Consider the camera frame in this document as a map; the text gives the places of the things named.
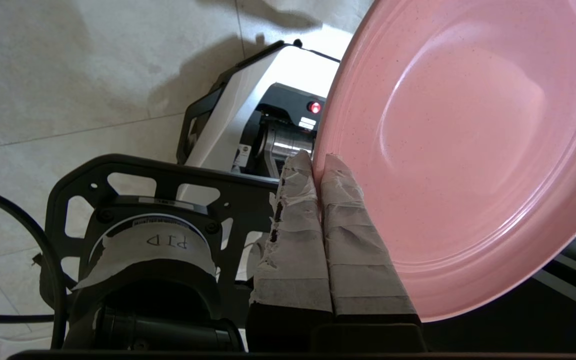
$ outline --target red led indicator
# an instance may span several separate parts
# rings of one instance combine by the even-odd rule
[[[320,111],[322,111],[322,104],[316,101],[312,101],[310,104],[308,104],[308,111],[313,114],[318,114]]]

